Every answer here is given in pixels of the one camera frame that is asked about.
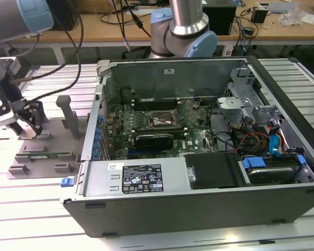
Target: metal frame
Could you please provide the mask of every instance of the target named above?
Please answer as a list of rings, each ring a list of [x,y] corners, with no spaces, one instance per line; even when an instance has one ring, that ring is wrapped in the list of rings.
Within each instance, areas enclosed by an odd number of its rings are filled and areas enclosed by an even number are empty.
[[[218,45],[223,45],[222,56],[231,56],[231,52],[237,42],[234,40],[218,40]],[[150,41],[129,41],[131,46],[150,46]],[[251,45],[302,45],[302,44],[314,44],[314,40],[252,40]],[[34,42],[21,43],[12,42],[11,45],[14,48],[31,48],[35,45]],[[84,42],[82,47],[124,47],[123,41],[107,41],[107,42]],[[72,44],[69,42],[41,42],[37,44],[37,48],[52,48],[56,56],[58,64],[63,64],[65,62],[65,57],[63,55],[63,48],[72,48]],[[0,48],[9,49],[10,47],[2,43]]]

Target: warning label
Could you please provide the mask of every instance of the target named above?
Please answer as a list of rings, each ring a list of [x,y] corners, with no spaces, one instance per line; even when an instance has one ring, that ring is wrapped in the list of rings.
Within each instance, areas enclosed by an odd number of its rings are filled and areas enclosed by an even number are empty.
[[[123,166],[122,192],[162,192],[163,177],[160,164]]]

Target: black device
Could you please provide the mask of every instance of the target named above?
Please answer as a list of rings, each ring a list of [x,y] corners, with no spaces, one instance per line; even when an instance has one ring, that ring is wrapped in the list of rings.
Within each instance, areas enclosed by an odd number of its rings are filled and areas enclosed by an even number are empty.
[[[203,11],[209,17],[209,29],[216,35],[229,35],[236,5],[232,0],[206,0]]]
[[[262,24],[265,21],[267,13],[267,9],[254,8],[251,15],[251,21]]]
[[[252,36],[255,33],[255,29],[252,27],[245,27],[244,28],[244,33],[246,35]]]
[[[70,0],[75,6],[77,6],[77,0]],[[54,25],[52,30],[73,30],[75,24],[78,20],[78,14],[73,9],[72,5],[67,1],[59,0],[47,0],[51,12],[55,15],[56,18],[53,19]]]

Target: gray plastic block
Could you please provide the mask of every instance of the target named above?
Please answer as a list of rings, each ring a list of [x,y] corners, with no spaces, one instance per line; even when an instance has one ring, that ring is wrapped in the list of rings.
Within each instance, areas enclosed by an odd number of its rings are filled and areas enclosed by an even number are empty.
[[[60,161],[74,161],[75,155],[73,154],[73,152],[69,154],[58,154],[58,159]]]
[[[12,174],[12,175],[26,175],[29,172],[29,169],[26,167],[26,165],[14,165],[11,166],[8,171]]]
[[[31,159],[28,156],[15,156],[17,163],[30,163]]]
[[[70,163],[56,163],[53,169],[56,173],[71,173],[73,171],[73,167]]]

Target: blue latch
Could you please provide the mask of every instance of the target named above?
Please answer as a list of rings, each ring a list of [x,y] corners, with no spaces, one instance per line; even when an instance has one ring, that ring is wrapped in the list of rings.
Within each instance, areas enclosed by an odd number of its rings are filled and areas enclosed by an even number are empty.
[[[104,122],[104,116],[102,115],[98,115],[98,124],[101,124],[102,122]]]
[[[98,156],[98,152],[95,151],[95,150],[93,150],[93,151],[92,151],[92,157],[97,157],[97,156]]]
[[[276,154],[277,157],[281,157],[281,153],[278,152],[279,141],[280,141],[280,139],[279,139],[279,137],[276,134],[272,134],[270,136],[270,147],[269,147],[269,150],[270,150],[271,154]]]
[[[94,136],[94,140],[95,140],[96,142],[99,142],[99,141],[100,141],[100,135],[95,135],[95,136]]]
[[[303,157],[302,155],[299,154],[297,158],[298,158],[301,166],[304,166],[306,164],[305,157]]]
[[[244,169],[265,167],[266,163],[262,157],[248,157],[242,160]]]
[[[73,187],[73,178],[63,178],[61,187]]]
[[[95,129],[95,134],[101,134],[102,133],[102,130],[100,129],[100,128],[97,128],[97,129]]]

